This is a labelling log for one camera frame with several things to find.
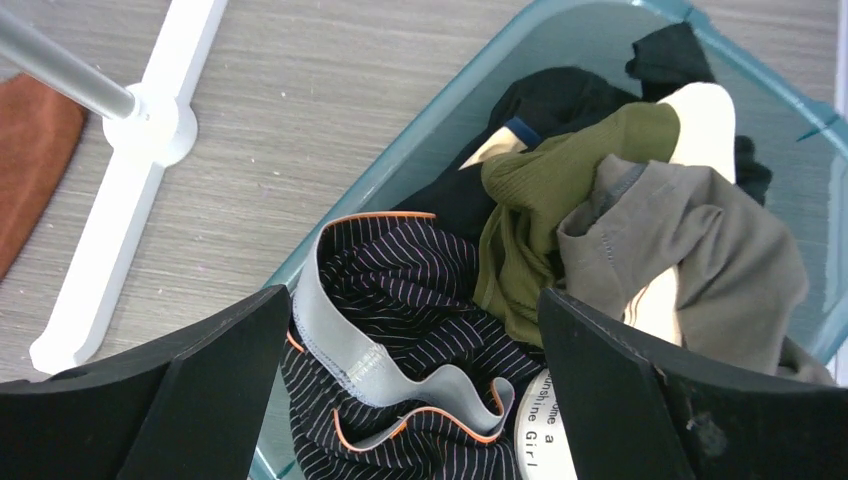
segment striped garment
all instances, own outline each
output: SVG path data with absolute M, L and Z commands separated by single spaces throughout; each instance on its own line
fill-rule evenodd
M 318 246 L 321 283 L 335 307 L 384 345 L 409 378 L 420 380 L 452 363 L 497 413 L 491 381 L 528 381 L 541 365 L 471 301 L 475 246 L 433 223 L 427 214 L 380 213 L 328 225 Z M 293 327 L 282 373 L 295 453 L 309 480 L 519 478 L 509 435 L 475 434 L 418 400 L 365 405 L 304 351 Z M 357 451 L 352 445 L 411 412 L 404 427 L 376 447 Z

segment brown cloth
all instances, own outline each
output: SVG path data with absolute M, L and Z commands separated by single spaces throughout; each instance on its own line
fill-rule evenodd
M 0 85 L 0 280 L 47 208 L 86 115 L 28 75 Z

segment floor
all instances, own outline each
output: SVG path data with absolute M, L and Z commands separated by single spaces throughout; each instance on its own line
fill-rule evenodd
M 7 0 L 118 81 L 140 78 L 165 0 Z M 380 151 L 527 0 L 230 2 L 194 108 L 200 137 L 168 170 L 112 325 L 113 355 L 252 293 Z M 696 0 L 809 96 L 834 92 L 836 0 Z M 0 77 L 15 69 L 0 61 Z M 50 315 L 111 149 L 99 119 L 0 283 L 0 381 L 41 379 Z

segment olive green garment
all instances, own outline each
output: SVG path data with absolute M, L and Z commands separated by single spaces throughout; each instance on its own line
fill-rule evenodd
M 668 162 L 679 133 L 670 105 L 631 103 L 596 125 L 552 137 L 533 152 L 483 163 L 483 186 L 498 205 L 480 237 L 474 301 L 503 320 L 510 337 L 541 347 L 536 302 L 556 281 L 548 255 L 557 249 L 557 225 L 589 196 L 595 170 L 607 155 Z

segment plastic bin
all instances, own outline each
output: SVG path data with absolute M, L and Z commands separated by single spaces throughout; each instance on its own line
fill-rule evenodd
M 848 125 L 805 97 L 718 33 L 681 0 L 537 0 L 515 17 L 392 142 L 327 213 L 391 208 L 433 180 L 471 138 L 513 81 L 538 70 L 577 65 L 639 93 L 624 73 L 631 43 L 670 23 L 692 23 L 719 82 L 733 97 L 737 133 L 753 138 L 757 160 L 774 171 L 767 208 L 792 229 L 810 293 L 791 335 L 822 361 L 848 336 Z M 316 229 L 268 284 L 294 287 Z M 278 378 L 251 468 L 254 480 L 302 478 L 291 449 L 288 402 Z

